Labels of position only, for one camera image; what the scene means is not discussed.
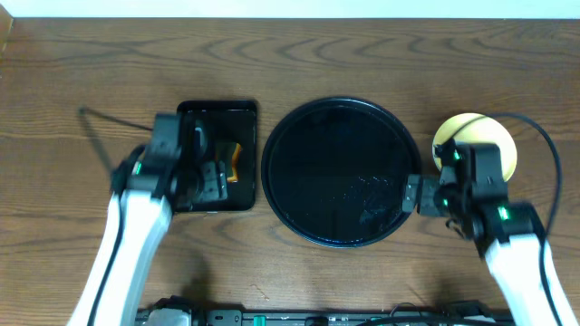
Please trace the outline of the yellow plate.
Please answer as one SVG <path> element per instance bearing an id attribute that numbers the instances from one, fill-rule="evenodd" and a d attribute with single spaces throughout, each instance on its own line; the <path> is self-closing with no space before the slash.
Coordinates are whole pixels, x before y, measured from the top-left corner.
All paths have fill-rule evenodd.
<path id="1" fill-rule="evenodd" d="M 517 147 L 511 134 L 497 120 L 478 113 L 461 113 L 447 119 L 435 133 L 432 146 L 442 145 L 452 135 L 458 142 L 494 143 L 499 147 L 503 178 L 509 181 L 517 167 Z"/>

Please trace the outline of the orange sponge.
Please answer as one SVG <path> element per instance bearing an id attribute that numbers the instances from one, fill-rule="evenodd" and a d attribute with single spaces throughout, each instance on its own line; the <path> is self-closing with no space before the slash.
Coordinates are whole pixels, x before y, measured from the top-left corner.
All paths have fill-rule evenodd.
<path id="1" fill-rule="evenodd" d="M 216 145 L 216 161 L 224 164 L 228 183 L 239 181 L 237 165 L 241 151 L 242 146 L 233 141 L 219 141 Z"/>

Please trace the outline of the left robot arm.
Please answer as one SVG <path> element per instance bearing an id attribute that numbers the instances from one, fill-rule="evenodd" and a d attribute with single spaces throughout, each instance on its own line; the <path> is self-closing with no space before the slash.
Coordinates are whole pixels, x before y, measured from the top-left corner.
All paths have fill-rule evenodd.
<path id="1" fill-rule="evenodd" d="M 94 147 L 111 173 L 105 230 L 70 325 L 132 325 L 160 243 L 176 213 L 194 163 L 181 148 L 137 146 L 114 168 L 106 150 Z"/>

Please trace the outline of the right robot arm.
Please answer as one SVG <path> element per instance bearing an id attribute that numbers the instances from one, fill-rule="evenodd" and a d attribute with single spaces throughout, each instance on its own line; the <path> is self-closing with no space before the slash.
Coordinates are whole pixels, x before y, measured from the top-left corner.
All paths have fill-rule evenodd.
<path id="1" fill-rule="evenodd" d="M 444 217 L 476 246 L 516 325 L 576 325 L 578 320 L 556 273 L 547 230 L 528 202 L 508 200 L 500 173 L 477 177 L 410 174 L 401 209 Z"/>

